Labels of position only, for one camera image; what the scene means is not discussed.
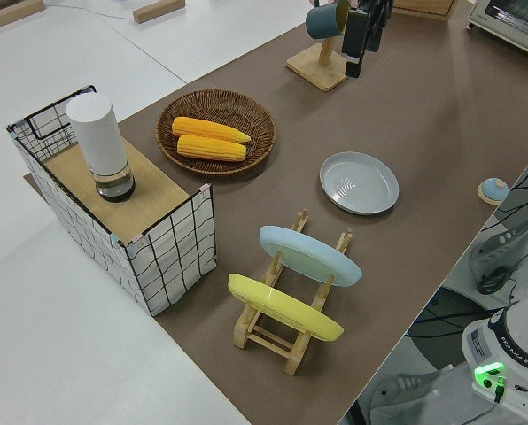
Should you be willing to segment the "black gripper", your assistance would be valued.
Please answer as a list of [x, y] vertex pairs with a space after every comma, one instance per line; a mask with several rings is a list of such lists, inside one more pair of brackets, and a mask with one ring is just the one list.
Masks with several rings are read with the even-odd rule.
[[385, 22], [392, 16], [393, 0], [359, 0], [358, 10], [347, 14], [342, 53], [346, 57], [345, 75], [359, 78], [368, 32], [366, 50], [378, 52]]

